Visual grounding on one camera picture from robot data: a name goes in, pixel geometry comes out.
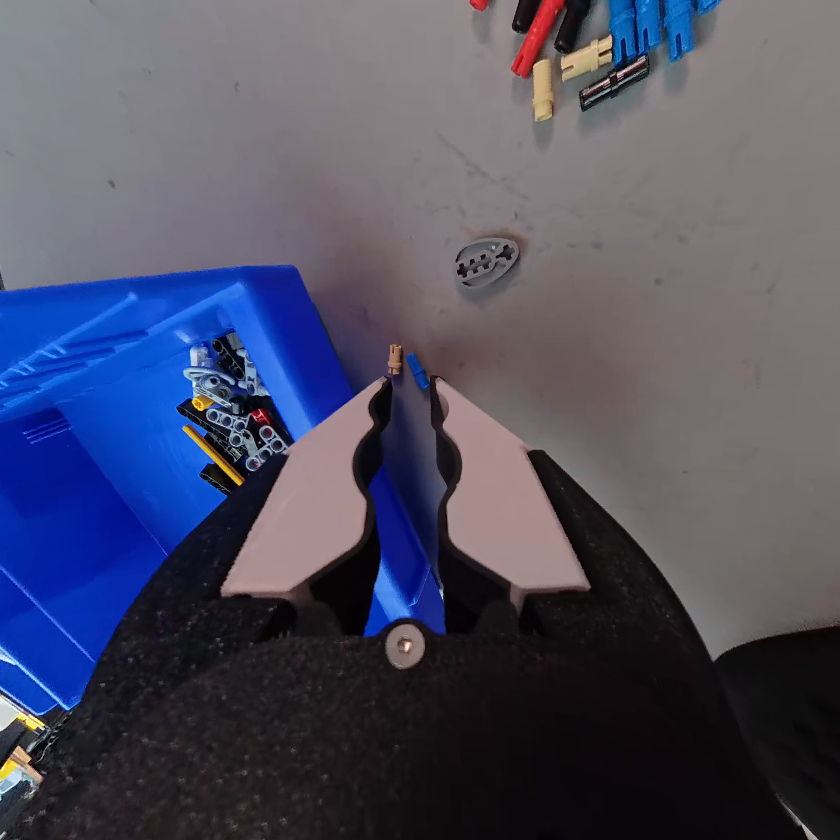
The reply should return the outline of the heap of dark toy parts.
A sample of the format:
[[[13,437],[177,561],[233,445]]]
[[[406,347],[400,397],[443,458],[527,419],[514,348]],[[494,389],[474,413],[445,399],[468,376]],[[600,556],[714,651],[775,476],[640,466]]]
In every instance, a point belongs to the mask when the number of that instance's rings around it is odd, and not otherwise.
[[[182,374],[191,395],[176,410],[206,457],[199,476],[210,487],[228,497],[287,454],[293,437],[237,332],[192,346]]]

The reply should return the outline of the clear bag of toy parts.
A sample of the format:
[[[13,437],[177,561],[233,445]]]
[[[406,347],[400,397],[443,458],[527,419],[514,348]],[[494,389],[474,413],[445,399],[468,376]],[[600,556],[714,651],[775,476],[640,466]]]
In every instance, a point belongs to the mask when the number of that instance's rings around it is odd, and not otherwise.
[[[49,724],[1,696],[1,813],[10,820],[43,781],[34,763],[35,749],[50,735]]]

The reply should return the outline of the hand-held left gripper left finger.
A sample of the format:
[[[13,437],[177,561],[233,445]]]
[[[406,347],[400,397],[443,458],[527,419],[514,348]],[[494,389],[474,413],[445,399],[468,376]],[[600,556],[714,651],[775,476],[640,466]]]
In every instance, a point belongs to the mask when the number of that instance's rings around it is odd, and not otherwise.
[[[374,380],[288,449],[222,596],[301,601],[342,573],[348,588],[372,598],[382,550],[371,483],[383,466],[392,395],[388,376]]]

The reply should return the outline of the blue plastic bin with label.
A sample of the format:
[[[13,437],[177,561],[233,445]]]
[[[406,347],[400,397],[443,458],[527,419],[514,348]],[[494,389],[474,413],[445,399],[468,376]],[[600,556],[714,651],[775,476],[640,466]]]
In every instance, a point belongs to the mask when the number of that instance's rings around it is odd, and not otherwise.
[[[176,410],[190,349],[237,332],[292,445],[358,393],[293,266],[4,290],[1,327],[2,691],[69,710],[147,581],[224,501]],[[351,633],[411,620],[444,633],[384,467],[371,493],[381,565]]]

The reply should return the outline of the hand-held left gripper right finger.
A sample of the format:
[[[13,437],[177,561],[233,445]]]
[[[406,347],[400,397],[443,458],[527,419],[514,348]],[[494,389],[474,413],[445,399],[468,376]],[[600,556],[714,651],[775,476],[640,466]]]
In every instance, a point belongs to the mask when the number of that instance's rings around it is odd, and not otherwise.
[[[438,568],[468,611],[529,595],[591,589],[532,455],[537,451],[441,377],[432,387],[438,470]]]

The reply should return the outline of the grey desk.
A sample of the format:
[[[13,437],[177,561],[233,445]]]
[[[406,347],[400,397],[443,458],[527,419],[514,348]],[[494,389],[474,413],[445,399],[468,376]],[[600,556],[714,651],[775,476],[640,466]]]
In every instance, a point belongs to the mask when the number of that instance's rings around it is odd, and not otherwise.
[[[515,6],[2,2],[6,287],[294,265],[354,387],[400,343],[548,451],[712,655],[837,623],[838,2],[539,124]]]

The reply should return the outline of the pile of small toy pins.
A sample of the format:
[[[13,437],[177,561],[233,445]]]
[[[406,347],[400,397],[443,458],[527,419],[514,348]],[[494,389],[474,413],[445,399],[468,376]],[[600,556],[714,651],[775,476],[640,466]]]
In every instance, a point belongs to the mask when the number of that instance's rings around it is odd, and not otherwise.
[[[532,118],[550,121],[562,85],[587,78],[578,91],[588,112],[645,80],[661,46],[670,62],[685,58],[696,45],[699,18],[719,1],[606,2],[608,29],[585,43],[582,35],[595,2],[519,1],[511,30],[519,48],[511,72],[532,83]]]

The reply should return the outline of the grey oval toy cam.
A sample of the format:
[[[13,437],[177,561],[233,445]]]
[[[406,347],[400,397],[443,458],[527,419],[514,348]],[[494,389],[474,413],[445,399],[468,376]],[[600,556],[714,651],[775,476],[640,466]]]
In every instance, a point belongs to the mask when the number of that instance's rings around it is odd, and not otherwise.
[[[455,281],[470,290],[491,286],[518,263],[519,257],[520,248],[513,239],[488,237],[472,241],[457,253]]]

